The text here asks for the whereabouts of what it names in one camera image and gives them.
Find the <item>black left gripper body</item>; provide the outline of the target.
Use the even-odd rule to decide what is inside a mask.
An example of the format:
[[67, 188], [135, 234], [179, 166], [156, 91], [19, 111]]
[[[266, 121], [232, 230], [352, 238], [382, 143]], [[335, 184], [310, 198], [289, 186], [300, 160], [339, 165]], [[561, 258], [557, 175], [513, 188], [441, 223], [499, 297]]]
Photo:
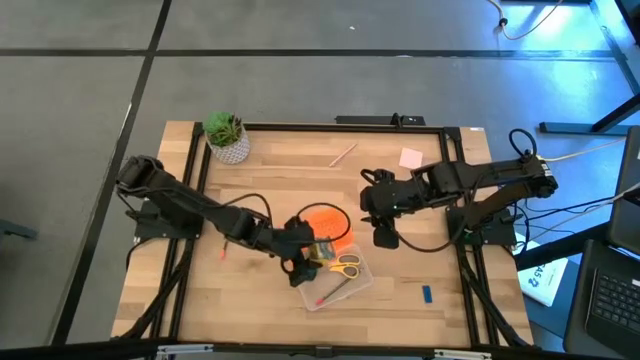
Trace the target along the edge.
[[313, 228], [299, 216], [293, 216], [283, 228], [271, 232], [271, 252], [281, 259], [294, 259], [302, 253], [302, 248], [315, 242]]

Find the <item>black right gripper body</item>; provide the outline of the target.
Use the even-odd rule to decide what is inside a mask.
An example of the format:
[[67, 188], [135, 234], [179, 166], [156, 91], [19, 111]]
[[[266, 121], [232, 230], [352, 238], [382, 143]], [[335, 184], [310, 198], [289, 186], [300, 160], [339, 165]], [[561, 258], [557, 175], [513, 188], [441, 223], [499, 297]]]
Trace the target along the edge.
[[426, 207], [426, 182], [420, 178], [397, 180], [385, 169], [362, 169], [360, 175], [369, 183], [360, 192], [360, 209], [372, 217], [399, 217]]

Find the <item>green yellow crayon box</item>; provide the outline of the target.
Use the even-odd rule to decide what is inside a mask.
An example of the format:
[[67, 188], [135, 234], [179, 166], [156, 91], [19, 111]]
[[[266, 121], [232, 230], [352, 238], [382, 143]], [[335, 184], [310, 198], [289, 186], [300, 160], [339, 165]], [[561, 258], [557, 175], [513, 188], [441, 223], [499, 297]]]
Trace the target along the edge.
[[327, 242], [323, 249], [307, 248], [308, 258], [320, 263], [320, 266], [329, 264], [336, 258], [336, 250], [332, 242]]

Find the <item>orange pencil case lid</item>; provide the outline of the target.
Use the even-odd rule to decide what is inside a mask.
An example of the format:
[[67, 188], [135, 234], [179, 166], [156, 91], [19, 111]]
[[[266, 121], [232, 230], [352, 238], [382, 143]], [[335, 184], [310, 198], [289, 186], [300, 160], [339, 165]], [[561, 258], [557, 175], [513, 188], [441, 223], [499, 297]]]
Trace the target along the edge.
[[295, 216], [309, 222], [314, 231], [315, 241], [325, 239], [332, 242], [336, 254], [354, 242], [351, 219], [339, 207], [329, 204], [309, 205]]

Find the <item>yellow-handled scissors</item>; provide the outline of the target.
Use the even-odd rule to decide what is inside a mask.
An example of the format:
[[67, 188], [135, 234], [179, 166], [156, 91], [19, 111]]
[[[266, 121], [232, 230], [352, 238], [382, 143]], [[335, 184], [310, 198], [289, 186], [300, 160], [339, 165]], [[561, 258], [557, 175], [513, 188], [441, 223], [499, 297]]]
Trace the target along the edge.
[[344, 275], [346, 278], [355, 279], [360, 274], [359, 265], [361, 258], [356, 254], [342, 254], [329, 263], [329, 270]]

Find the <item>pink sticky note pad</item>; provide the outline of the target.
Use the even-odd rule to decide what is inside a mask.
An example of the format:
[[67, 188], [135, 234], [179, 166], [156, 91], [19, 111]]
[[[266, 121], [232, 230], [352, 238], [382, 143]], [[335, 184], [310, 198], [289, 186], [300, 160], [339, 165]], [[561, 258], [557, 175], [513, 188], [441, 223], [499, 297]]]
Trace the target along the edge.
[[403, 148], [400, 154], [399, 166], [414, 170], [422, 166], [422, 160], [422, 152], [410, 148]]

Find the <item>clear plastic pencil case base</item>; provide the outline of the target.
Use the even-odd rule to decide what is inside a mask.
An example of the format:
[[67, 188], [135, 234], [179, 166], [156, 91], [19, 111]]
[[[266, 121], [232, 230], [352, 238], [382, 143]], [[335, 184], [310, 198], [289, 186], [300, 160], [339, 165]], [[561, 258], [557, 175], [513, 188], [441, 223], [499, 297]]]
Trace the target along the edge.
[[356, 292], [359, 292], [373, 284], [374, 282], [373, 275], [369, 270], [364, 254], [362, 253], [361, 249], [357, 245], [352, 244], [346, 247], [344, 250], [339, 251], [336, 254], [336, 258], [342, 254], [356, 254], [361, 258], [361, 264], [359, 265], [359, 268], [360, 268], [359, 276], [355, 279], [352, 279], [352, 281], [349, 284], [347, 284], [341, 290], [335, 293], [324, 304], [320, 306], [316, 306], [315, 303], [318, 299], [326, 295], [329, 291], [331, 291], [333, 288], [339, 285], [343, 280], [349, 279], [340, 273], [331, 272], [329, 270], [329, 264], [320, 267], [318, 269], [316, 278], [313, 281], [304, 282], [302, 285], [298, 287], [298, 291], [301, 294], [301, 297], [303, 299], [304, 305], [307, 310], [309, 311], [319, 310], [336, 301], [343, 300], [351, 295], [354, 295]]

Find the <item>wooden pencil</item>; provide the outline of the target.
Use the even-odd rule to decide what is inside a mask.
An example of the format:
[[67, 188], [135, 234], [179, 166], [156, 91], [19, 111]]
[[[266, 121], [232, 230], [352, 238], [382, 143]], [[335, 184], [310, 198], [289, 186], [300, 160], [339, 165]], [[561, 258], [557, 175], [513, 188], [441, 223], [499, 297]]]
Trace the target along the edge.
[[350, 152], [352, 152], [358, 146], [357, 143], [350, 145], [346, 150], [344, 150], [340, 155], [338, 155], [330, 164], [329, 167], [335, 167], [338, 165]]

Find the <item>white box with blue print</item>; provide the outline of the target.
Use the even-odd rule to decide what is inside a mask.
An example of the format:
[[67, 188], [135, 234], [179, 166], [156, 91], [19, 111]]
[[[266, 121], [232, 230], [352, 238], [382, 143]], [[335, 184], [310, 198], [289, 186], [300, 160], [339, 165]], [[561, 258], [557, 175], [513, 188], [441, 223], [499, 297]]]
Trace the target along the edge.
[[568, 259], [561, 258], [550, 263], [519, 270], [518, 281], [522, 292], [546, 307], [551, 307], [556, 298]]

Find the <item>black overhead beam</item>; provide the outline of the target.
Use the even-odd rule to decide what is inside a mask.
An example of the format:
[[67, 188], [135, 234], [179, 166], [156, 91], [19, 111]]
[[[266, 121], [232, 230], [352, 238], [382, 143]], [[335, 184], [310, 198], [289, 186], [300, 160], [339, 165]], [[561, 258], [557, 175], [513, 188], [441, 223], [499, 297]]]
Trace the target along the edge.
[[[161, 345], [213, 344], [208, 353], [264, 353], [305, 355], [328, 359], [336, 356], [398, 356], [433, 359], [435, 349], [430, 347], [390, 346], [335, 346], [335, 345], [283, 345], [249, 343], [194, 343], [180, 342], [173, 338], [115, 339], [101, 342], [48, 345], [40, 347], [0, 349], [0, 360], [131, 360], [156, 356]], [[493, 360], [621, 360], [612, 357], [567, 354], [541, 350], [536, 347], [504, 347], [477, 345], [467, 350], [492, 354]]]

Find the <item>grey floor object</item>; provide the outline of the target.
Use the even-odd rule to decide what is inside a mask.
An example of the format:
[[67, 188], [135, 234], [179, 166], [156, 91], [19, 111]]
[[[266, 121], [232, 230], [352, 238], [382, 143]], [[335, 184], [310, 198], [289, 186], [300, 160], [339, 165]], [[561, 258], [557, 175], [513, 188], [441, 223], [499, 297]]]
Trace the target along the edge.
[[24, 227], [8, 220], [0, 219], [0, 240], [5, 236], [18, 236], [25, 239], [35, 239], [38, 235], [36, 230]]

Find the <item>black aluminium table frame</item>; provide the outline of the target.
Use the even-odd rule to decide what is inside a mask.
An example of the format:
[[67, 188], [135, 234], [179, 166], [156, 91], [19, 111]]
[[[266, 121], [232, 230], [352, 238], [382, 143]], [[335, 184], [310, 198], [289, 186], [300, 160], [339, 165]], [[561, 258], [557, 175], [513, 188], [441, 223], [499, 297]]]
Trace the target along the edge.
[[[195, 343], [469, 348], [471, 338], [460, 272], [453, 248], [422, 253], [447, 240], [443, 209], [402, 218], [408, 244], [378, 248], [359, 208], [360, 171], [386, 168], [400, 176], [401, 150], [423, 153], [429, 162], [457, 154], [452, 140], [432, 127], [398, 132], [391, 126], [268, 124], [248, 126], [251, 151], [238, 165], [207, 156], [203, 139], [193, 139], [189, 122], [168, 122], [158, 151], [176, 177], [191, 174], [190, 186], [220, 202], [271, 212], [283, 225], [296, 212], [326, 201], [351, 217], [355, 242], [373, 275], [371, 286], [325, 308], [309, 311], [279, 263], [264, 253], [232, 246], [210, 223], [194, 243], [177, 328], [178, 339]], [[350, 145], [358, 146], [338, 165], [329, 164]], [[424, 302], [422, 287], [433, 302]]]

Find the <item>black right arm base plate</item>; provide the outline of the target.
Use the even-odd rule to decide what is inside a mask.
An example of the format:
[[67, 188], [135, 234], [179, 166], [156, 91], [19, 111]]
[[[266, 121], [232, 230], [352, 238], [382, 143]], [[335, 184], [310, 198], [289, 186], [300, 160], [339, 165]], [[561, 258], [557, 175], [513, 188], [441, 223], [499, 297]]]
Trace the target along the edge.
[[[445, 209], [449, 233], [454, 235], [463, 219], [463, 210], [458, 207]], [[514, 217], [508, 209], [491, 215], [474, 228], [466, 227], [455, 243], [464, 245], [515, 245]]]

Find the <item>silver beam bracket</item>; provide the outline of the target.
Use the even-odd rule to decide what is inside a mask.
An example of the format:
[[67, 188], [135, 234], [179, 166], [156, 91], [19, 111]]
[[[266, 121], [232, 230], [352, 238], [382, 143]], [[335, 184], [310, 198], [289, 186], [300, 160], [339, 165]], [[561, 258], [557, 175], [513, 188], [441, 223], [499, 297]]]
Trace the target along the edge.
[[491, 353], [455, 349], [435, 349], [433, 360], [493, 360]]
[[161, 345], [157, 348], [156, 356], [163, 358], [175, 357], [183, 354], [208, 353], [214, 351], [213, 344], [173, 344]]

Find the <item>dark desk leg frame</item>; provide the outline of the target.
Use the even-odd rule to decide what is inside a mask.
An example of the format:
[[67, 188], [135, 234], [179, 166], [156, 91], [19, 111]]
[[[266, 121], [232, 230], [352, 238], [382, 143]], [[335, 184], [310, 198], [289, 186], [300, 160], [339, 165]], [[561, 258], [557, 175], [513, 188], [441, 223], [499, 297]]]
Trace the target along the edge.
[[624, 75], [633, 96], [616, 107], [600, 120], [591, 123], [565, 123], [565, 122], [541, 122], [539, 130], [546, 134], [562, 135], [598, 135], [598, 136], [625, 136], [631, 125], [622, 125], [622, 122], [640, 111], [640, 82], [636, 79], [627, 57], [619, 46], [615, 36], [606, 24], [606, 19], [599, 9], [597, 0], [591, 0], [589, 8], [598, 23], [606, 40], [613, 58]]

